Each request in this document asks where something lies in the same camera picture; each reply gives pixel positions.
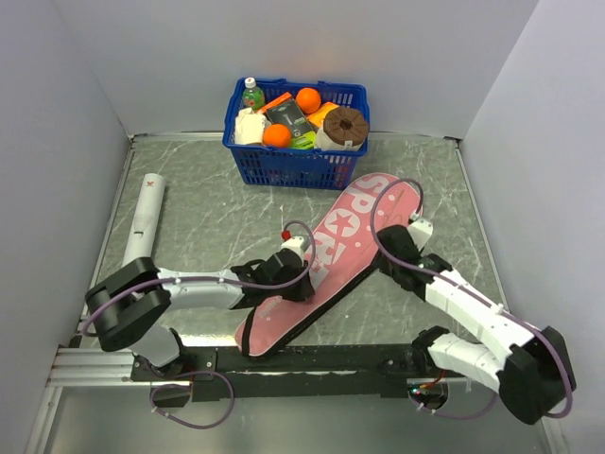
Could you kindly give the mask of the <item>orange snack packet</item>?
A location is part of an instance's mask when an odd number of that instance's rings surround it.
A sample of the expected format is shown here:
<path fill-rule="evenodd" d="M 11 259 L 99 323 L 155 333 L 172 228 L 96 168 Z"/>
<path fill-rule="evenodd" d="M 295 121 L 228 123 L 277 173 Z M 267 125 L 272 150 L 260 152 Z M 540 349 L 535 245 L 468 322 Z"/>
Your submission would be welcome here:
<path fill-rule="evenodd" d="M 315 128 L 319 129 L 328 113 L 338 108 L 338 105 L 333 102 L 325 102 L 313 113 L 306 116 L 307 121 Z"/>

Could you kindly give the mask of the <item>green drink bottle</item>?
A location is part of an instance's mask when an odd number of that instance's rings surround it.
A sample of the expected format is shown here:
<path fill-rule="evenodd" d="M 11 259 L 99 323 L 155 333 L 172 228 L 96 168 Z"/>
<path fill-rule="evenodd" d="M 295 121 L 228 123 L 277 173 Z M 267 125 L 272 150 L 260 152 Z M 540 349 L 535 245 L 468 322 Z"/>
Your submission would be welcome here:
<path fill-rule="evenodd" d="M 266 105 L 265 94 L 255 78 L 245 78 L 244 85 L 242 102 L 246 108 L 251 108 L 256 113 Z"/>

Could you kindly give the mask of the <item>pink racket cover bag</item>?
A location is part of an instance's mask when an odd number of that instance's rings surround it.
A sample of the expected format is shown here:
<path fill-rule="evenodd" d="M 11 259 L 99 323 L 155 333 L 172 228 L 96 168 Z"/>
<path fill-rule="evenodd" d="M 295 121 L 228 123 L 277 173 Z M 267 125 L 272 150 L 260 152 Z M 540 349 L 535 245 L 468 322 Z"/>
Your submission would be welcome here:
<path fill-rule="evenodd" d="M 406 226 L 422 210 L 419 190 L 409 183 L 381 194 L 396 180 L 387 173 L 369 173 L 341 192 L 313 231 L 316 256 L 309 277 L 315 295 L 303 303 L 271 297 L 253 309 L 235 332 L 243 356 L 267 357 L 284 347 L 372 272 L 378 247 L 371 227 Z"/>

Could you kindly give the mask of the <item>black green box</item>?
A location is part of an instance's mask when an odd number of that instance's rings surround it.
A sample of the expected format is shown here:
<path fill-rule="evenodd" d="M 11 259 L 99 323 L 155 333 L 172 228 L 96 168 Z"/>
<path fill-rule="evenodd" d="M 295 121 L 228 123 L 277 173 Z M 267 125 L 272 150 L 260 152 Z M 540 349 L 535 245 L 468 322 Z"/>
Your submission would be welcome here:
<path fill-rule="evenodd" d="M 316 133 L 294 99 L 289 99 L 266 110 L 265 116 L 273 124 L 285 126 L 290 132 L 288 148 L 311 149 Z"/>

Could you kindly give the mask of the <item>white shuttlecock tube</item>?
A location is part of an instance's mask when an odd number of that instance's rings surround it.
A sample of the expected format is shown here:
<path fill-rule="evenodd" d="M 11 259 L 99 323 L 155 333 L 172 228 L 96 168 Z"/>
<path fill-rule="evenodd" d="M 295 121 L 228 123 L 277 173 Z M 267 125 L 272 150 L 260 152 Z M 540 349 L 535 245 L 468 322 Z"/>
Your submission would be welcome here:
<path fill-rule="evenodd" d="M 127 238 L 122 266 L 151 256 L 164 201 L 165 179 L 157 173 L 144 176 Z"/>

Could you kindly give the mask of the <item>white crumpled paper bag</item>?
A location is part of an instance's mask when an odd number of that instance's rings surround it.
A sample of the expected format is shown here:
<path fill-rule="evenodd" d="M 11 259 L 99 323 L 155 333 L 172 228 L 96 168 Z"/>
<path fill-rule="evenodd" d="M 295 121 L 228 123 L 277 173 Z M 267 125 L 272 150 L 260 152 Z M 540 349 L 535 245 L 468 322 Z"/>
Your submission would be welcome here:
<path fill-rule="evenodd" d="M 238 112 L 234 121 L 234 142 L 237 145 L 261 145 L 268 120 L 262 113 L 256 113 L 252 108 Z"/>

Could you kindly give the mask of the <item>orange fruit rear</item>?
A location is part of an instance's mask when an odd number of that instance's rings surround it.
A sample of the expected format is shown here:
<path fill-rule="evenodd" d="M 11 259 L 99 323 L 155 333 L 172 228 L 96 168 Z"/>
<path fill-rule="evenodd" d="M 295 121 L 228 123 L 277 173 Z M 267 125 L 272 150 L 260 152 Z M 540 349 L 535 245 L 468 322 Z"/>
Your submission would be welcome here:
<path fill-rule="evenodd" d="M 311 87 L 302 88 L 296 94 L 295 100 L 304 114 L 313 114 L 321 106 L 320 93 Z"/>

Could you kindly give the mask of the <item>blue plastic basket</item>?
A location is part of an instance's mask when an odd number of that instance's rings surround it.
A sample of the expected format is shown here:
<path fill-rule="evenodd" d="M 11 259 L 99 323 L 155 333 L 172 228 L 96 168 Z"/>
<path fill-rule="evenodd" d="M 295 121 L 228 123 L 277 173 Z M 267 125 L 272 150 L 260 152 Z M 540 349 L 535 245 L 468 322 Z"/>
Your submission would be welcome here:
<path fill-rule="evenodd" d="M 266 101 L 284 93 L 294 95 L 308 86 L 318 90 L 324 101 L 357 109 L 365 120 L 371 119 L 367 91 L 360 84 L 323 80 L 305 83 L 287 79 L 258 79 L 256 82 L 263 90 Z M 358 159 L 369 150 L 368 143 L 357 151 L 236 144 L 235 118 L 244 108 L 244 89 L 245 80 L 241 78 L 235 83 L 228 104 L 222 138 L 222 144 L 231 151 L 244 183 L 342 190 L 351 182 Z"/>

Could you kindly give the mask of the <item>orange carton box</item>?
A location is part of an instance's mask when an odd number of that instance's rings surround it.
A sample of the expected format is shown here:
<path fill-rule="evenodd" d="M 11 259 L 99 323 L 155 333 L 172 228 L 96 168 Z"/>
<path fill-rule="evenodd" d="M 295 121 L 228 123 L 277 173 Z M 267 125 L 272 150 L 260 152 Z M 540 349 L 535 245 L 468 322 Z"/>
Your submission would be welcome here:
<path fill-rule="evenodd" d="M 282 104 L 284 102 L 287 102 L 291 98 L 292 98 L 292 94 L 290 94 L 289 92 L 286 92 L 286 93 L 272 99 L 270 102 L 268 102 L 266 105 L 261 107 L 256 112 L 258 114 L 264 114 L 267 110 L 275 108 L 276 106 L 279 106 L 280 104 Z"/>

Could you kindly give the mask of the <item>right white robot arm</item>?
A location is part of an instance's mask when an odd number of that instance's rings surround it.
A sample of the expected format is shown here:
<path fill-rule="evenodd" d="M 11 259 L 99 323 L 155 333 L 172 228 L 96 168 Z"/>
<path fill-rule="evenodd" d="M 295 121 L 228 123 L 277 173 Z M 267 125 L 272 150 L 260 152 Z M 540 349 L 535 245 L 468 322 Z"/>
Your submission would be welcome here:
<path fill-rule="evenodd" d="M 416 339 L 414 369 L 465 375 L 497 393 L 519 421 L 566 416 L 577 388 L 563 335 L 518 319 L 476 290 L 445 259 L 423 254 L 410 229 L 393 225 L 375 234 L 376 266 L 401 288 L 443 311 L 472 336 L 468 342 L 445 328 Z"/>

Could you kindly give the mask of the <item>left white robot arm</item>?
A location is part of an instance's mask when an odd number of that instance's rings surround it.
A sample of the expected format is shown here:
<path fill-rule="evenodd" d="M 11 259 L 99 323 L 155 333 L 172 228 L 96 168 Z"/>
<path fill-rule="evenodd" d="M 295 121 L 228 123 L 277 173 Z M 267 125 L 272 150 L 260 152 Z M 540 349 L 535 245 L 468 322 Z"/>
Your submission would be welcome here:
<path fill-rule="evenodd" d="M 239 310 L 273 296 L 306 302 L 315 294 L 309 272 L 309 262 L 288 248 L 266 260 L 202 274 L 160 269 L 151 258 L 139 257 L 87 291 L 90 317 L 82 334 L 97 337 L 105 352 L 129 349 L 162 378 L 174 380 L 185 372 L 187 357 L 176 330 L 160 324 L 166 312 Z"/>

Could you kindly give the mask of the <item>aluminium mounting rail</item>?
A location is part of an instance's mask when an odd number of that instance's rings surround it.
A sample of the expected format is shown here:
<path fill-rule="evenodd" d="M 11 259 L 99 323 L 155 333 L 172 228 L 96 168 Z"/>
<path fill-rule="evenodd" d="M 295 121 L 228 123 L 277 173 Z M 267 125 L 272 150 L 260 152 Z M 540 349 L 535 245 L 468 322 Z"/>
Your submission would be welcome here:
<path fill-rule="evenodd" d="M 93 348 L 59 348 L 51 366 L 47 387 L 107 388 L 133 385 L 130 351 L 107 353 Z"/>

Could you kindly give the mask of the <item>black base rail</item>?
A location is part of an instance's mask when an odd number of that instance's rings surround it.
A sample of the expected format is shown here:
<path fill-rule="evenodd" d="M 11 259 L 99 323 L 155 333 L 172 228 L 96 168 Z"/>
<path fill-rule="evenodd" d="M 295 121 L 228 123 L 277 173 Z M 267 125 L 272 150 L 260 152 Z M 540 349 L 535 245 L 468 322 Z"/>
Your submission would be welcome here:
<path fill-rule="evenodd" d="M 230 396 L 212 372 L 225 375 L 239 398 L 369 395 L 406 398 L 413 383 L 432 380 L 439 370 L 410 344 L 287 346 L 267 358 L 246 358 L 234 346 L 187 347 L 185 366 L 164 376 L 135 360 L 134 382 L 174 382 L 179 374 L 191 384 L 192 400 L 215 401 Z"/>

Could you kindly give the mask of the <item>orange fruit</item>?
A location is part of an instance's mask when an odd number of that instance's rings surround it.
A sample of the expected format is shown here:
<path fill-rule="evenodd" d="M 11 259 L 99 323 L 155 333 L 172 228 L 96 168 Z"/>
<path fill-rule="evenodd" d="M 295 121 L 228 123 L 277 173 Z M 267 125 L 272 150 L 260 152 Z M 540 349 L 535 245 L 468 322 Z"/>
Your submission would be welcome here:
<path fill-rule="evenodd" d="M 289 128 L 282 124 L 268 126 L 263 134 L 263 145 L 275 148 L 288 148 L 292 140 Z"/>
<path fill-rule="evenodd" d="M 296 94 L 295 100 L 304 114 L 313 114 L 321 106 L 320 93 L 311 87 L 302 88 Z"/>

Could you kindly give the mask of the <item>orange fruit front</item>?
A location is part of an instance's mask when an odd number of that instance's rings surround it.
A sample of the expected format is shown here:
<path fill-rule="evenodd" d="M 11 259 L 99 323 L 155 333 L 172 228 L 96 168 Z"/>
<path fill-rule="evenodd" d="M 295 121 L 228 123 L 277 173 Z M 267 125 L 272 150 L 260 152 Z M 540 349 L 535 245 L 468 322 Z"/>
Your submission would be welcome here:
<path fill-rule="evenodd" d="M 292 140 L 289 128 L 282 124 L 268 126 L 263 134 L 263 145 L 275 148 L 288 148 Z"/>

